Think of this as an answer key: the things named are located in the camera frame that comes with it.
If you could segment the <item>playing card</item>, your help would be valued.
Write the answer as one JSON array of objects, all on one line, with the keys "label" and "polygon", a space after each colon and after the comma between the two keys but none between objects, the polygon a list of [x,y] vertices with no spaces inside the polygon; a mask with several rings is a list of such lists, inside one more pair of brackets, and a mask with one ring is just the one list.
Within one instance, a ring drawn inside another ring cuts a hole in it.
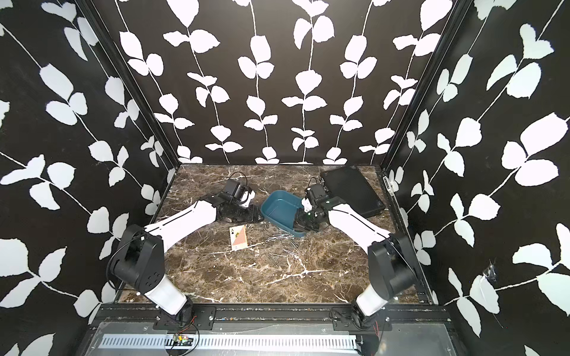
[{"label": "playing card", "polygon": [[246,225],[238,225],[229,228],[231,249],[233,252],[246,249],[249,244],[246,235]]}]

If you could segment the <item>teal plastic storage box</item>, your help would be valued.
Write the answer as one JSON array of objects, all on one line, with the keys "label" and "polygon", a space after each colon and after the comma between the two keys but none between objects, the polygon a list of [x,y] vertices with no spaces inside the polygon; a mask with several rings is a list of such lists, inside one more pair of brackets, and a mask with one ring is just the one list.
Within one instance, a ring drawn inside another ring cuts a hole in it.
[{"label": "teal plastic storage box", "polygon": [[261,213],[265,220],[274,226],[292,234],[293,237],[305,237],[305,231],[295,231],[293,224],[295,215],[302,207],[301,197],[287,191],[273,191],[261,205]]}]

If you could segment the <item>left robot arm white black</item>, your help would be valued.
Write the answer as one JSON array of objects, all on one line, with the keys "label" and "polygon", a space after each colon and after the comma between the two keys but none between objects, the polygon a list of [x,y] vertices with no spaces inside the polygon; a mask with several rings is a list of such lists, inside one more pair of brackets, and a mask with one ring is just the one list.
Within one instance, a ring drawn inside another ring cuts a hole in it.
[{"label": "left robot arm white black", "polygon": [[260,223],[264,217],[252,203],[241,206],[236,200],[207,195],[160,222],[127,227],[108,261],[106,276],[133,287],[170,316],[188,320],[192,302],[166,274],[165,254],[180,240],[219,220],[244,225]]}]

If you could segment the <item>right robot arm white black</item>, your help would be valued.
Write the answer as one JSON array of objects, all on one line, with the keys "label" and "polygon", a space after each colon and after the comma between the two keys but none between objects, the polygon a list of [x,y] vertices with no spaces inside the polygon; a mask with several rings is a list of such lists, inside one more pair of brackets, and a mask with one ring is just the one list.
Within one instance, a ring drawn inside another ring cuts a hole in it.
[{"label": "right robot arm white black", "polygon": [[301,208],[295,213],[294,229],[318,231],[322,223],[342,231],[368,256],[370,282],[356,298],[360,315],[372,316],[416,284],[417,264],[412,261],[414,253],[404,247],[404,234],[392,234],[372,224],[338,197],[302,199]]}]

